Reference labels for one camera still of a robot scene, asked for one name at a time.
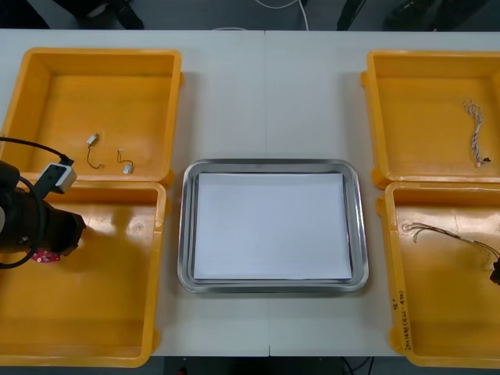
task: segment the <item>stainless steel tray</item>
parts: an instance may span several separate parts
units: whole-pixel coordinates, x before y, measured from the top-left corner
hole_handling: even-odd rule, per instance
[[[341,173],[344,180],[345,214],[351,256],[352,278],[343,280],[206,280],[194,278],[198,176],[200,173]],[[362,288],[368,279],[363,211],[358,175],[342,160],[323,159],[207,159],[193,162],[184,173],[180,217],[179,260],[180,283],[194,293],[242,292],[352,292]]]

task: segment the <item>white paper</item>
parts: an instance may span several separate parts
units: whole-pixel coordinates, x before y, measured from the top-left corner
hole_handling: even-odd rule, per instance
[[[200,174],[196,279],[351,276],[341,174]]]

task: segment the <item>yellow plastic bin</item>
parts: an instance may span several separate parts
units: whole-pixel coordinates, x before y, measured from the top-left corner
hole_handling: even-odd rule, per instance
[[[393,183],[382,218],[392,348],[419,366],[500,368],[500,286],[487,250],[425,230],[421,222],[500,250],[500,185]]]
[[[158,343],[165,188],[76,182],[47,200],[82,215],[87,228],[59,262],[0,273],[0,365],[141,366]]]
[[[79,180],[171,184],[177,101],[182,83],[177,51],[34,48],[20,67],[2,135],[36,141],[76,162]],[[87,163],[87,139],[98,133]],[[123,174],[123,159],[134,172]],[[3,144],[0,159],[35,179],[54,155]]]
[[[500,52],[373,51],[362,73],[373,182],[500,182]],[[465,100],[484,110],[478,146],[492,160],[480,168],[471,151],[475,120]]]

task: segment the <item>white table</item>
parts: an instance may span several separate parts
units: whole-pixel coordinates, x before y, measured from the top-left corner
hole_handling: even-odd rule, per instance
[[[500,34],[0,30],[0,118],[34,46],[168,48],[183,56],[173,168],[219,157],[336,158],[358,171],[370,256],[345,297],[192,295],[177,281],[181,178],[166,226],[156,355],[393,355],[387,272],[359,73],[378,48],[499,50]]]

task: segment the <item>floor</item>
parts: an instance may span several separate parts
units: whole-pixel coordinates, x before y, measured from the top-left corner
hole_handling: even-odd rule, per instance
[[[120,29],[111,12],[85,21],[76,21],[68,12],[50,0],[29,0],[54,29]],[[427,15],[433,19],[437,0]],[[290,0],[262,0],[279,6]],[[401,0],[366,0],[350,30],[382,30],[385,16]],[[249,30],[304,30],[297,5],[286,9],[266,9],[254,0],[132,0],[135,12],[149,30],[211,30],[219,27],[242,27]],[[345,0],[309,0],[305,11],[310,30],[336,30]],[[490,0],[456,30],[499,31],[500,1]]]
[[[54,29],[121,29],[111,12],[91,20],[76,21],[64,9],[59,8],[49,0],[29,0],[33,7],[45,18]],[[269,5],[286,4],[288,0],[266,0]],[[385,16],[400,2],[400,0],[367,0],[350,30],[382,30]],[[309,0],[305,11],[310,30],[335,30],[338,17],[345,0]],[[286,9],[266,9],[254,0],[133,0],[134,10],[142,18],[145,28],[149,30],[211,30],[219,27],[242,27],[249,30],[303,30],[304,21],[298,5]],[[439,0],[427,15],[429,23]],[[500,0],[490,0],[481,11],[471,16],[456,30],[459,31],[500,31]],[[363,363],[364,358],[348,358],[352,368]],[[189,375],[218,374],[240,375],[247,371],[235,371],[235,366],[245,364],[251,373],[266,375],[286,373],[299,375],[303,373],[341,374],[339,358],[309,358],[309,359],[253,359],[248,360],[222,358],[162,358],[152,357],[143,367],[135,370],[118,369],[77,369],[65,368],[1,368],[1,374],[12,375],[175,375],[182,367]],[[356,374],[368,372],[369,361],[355,371]],[[455,370],[432,369],[416,367],[402,357],[378,357],[372,368],[372,375],[419,375],[419,374],[493,374],[494,370]]]
[[[368,374],[366,357],[347,357],[356,375]],[[138,369],[0,367],[3,375],[348,375],[339,358],[176,358],[151,357]],[[497,370],[416,367],[402,357],[377,357],[370,375],[493,375]]]

